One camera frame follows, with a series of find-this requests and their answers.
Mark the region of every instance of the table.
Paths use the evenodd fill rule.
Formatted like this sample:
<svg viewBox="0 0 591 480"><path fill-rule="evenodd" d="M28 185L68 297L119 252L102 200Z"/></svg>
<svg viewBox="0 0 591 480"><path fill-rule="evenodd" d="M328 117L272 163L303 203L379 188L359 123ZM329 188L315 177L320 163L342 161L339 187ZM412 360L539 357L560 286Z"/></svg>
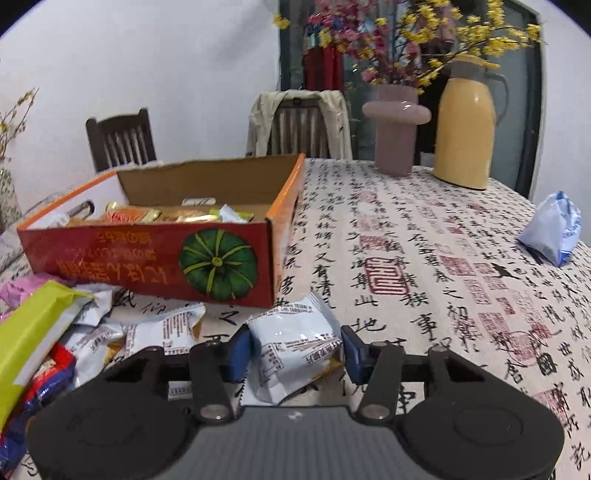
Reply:
<svg viewBox="0 0 591 480"><path fill-rule="evenodd" d="M591 473L591 258L579 243L556 268L515 238L533 205L491 180L485 192L454 187L415 167L393 179L371 163L308 160L280 303L316 289L366 342L407 353L449 347L546 405L564 425L557 480ZM185 305L127 293L112 320L137 321ZM207 305L202 340L227 339L257 309ZM287 400L348 404L363 387L332 372ZM231 392L238 401L241 390ZM398 411L423 399L405 384ZM35 475L25 458L15 478Z"/></svg>

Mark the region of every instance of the orange box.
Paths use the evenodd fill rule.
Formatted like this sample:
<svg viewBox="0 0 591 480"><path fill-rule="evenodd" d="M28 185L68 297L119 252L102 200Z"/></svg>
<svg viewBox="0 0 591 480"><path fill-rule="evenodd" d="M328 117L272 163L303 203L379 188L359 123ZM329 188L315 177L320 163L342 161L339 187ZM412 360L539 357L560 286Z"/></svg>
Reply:
<svg viewBox="0 0 591 480"><path fill-rule="evenodd" d="M108 171L18 225L35 273L121 285L146 295L271 307L304 184L304 155L196 160ZM250 223L113 223L50 227L56 217L109 202L180 207L213 197L254 213Z"/></svg>

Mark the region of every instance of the crumpled plastic bag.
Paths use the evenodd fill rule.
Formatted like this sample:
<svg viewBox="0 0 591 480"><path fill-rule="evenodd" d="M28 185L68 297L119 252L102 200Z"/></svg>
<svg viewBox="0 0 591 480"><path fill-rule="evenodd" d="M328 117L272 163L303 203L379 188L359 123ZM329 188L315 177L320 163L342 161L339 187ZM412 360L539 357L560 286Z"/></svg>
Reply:
<svg viewBox="0 0 591 480"><path fill-rule="evenodd" d="M36 289L45 285L49 280L54 280L68 287L73 284L71 281L63 280L47 273L27 275L26 277L17 278L2 285L0 287L0 299L4 300L9 309L17 309L25 299L33 295Z"/></svg>
<svg viewBox="0 0 591 480"><path fill-rule="evenodd" d="M571 256L580 233L581 211L560 191L540 203L517 240L561 267Z"/></svg>
<svg viewBox="0 0 591 480"><path fill-rule="evenodd" d="M55 344L27 385L24 395L0 431L0 477L8 478L27 451L25 435L31 418L62 391L74 374L76 358Z"/></svg>

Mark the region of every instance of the black circular mount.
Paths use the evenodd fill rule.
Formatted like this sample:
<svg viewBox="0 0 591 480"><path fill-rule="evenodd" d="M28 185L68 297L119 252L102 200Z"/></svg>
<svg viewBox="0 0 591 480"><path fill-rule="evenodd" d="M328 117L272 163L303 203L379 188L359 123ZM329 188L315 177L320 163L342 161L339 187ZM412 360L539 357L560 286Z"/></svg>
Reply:
<svg viewBox="0 0 591 480"><path fill-rule="evenodd" d="M186 416L162 398L116 383L88 393L71 392L31 423L29 450L44 478L143 480L182 451Z"/></svg>
<svg viewBox="0 0 591 480"><path fill-rule="evenodd" d="M547 479L564 443L560 422L544 406L478 382L417 404L402 434L409 453L444 480Z"/></svg>

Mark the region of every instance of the chair backrest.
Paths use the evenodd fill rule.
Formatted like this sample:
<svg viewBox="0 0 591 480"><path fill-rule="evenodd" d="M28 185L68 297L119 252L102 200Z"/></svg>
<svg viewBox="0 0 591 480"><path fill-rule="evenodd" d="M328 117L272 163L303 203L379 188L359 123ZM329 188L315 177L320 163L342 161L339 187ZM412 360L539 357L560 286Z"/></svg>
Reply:
<svg viewBox="0 0 591 480"><path fill-rule="evenodd" d="M86 121L86 133L96 172L112 167L156 160L148 111L137 115L112 116L100 122Z"/></svg>
<svg viewBox="0 0 591 480"><path fill-rule="evenodd" d="M316 100L282 100L275 112L267 155L294 153L330 158L326 126Z"/></svg>

